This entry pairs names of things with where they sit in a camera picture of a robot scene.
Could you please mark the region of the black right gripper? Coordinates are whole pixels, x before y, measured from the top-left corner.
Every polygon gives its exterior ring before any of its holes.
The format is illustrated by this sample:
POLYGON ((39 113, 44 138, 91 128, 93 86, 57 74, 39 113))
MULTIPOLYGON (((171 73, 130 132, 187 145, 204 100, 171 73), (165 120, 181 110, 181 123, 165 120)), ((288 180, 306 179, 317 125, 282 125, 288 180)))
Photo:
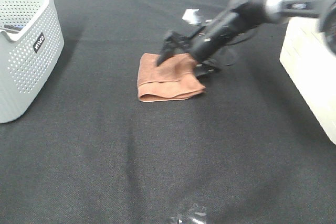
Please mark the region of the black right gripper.
POLYGON ((174 56, 176 49, 181 49, 189 54, 199 64, 194 68, 196 77, 207 76, 221 71, 216 60, 207 60, 221 47, 232 41, 243 31, 243 20, 236 12, 223 11, 209 22, 202 31, 191 39, 170 30, 163 40, 163 47, 156 61, 159 66, 174 56))

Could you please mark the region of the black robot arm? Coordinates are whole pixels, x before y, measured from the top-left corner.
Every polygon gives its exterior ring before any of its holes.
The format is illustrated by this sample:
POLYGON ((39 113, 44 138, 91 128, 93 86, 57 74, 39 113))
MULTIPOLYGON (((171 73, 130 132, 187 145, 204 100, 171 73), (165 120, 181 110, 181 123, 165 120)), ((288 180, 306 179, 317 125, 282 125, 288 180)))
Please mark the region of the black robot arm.
POLYGON ((180 48, 204 66, 213 54, 232 45, 237 36, 262 24, 281 24, 293 17, 317 19, 318 32, 335 52, 335 0, 230 0, 210 22, 196 22, 198 28, 189 36, 167 33, 156 64, 172 58, 180 48))

